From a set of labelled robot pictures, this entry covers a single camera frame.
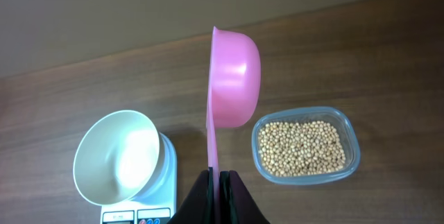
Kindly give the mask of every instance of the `pile of beans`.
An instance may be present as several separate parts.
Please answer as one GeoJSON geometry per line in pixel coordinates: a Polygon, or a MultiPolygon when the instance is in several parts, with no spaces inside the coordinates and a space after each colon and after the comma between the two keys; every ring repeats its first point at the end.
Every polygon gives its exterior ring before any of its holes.
{"type": "Polygon", "coordinates": [[[345,164],[339,134],[324,121],[267,123],[259,131],[259,155],[262,166],[281,177],[331,173],[345,164]]]}

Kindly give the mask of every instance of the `wooden table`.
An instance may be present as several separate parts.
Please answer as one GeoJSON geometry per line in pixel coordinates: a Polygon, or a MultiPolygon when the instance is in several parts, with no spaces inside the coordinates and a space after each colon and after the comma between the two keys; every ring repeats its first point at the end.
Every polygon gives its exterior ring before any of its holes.
{"type": "MultiPolygon", "coordinates": [[[[239,172],[270,222],[444,223],[443,5],[369,0],[233,29],[259,47],[262,88],[245,126],[217,131],[219,162],[239,172]],[[315,105],[351,120],[358,170],[312,187],[265,180],[251,152],[256,120],[315,105]]],[[[180,204],[207,167],[210,42],[201,35],[1,79],[0,223],[99,223],[72,162],[88,128],[121,109],[171,138],[180,204]]]]}

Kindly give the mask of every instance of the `kitchen scale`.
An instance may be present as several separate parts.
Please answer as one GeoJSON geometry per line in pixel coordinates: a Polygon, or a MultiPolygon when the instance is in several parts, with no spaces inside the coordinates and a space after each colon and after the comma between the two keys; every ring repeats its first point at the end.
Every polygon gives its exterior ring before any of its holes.
{"type": "Polygon", "coordinates": [[[178,159],[171,141],[160,133],[156,169],[147,190],[136,200],[103,206],[101,224],[165,224],[176,212],[178,159]]]}

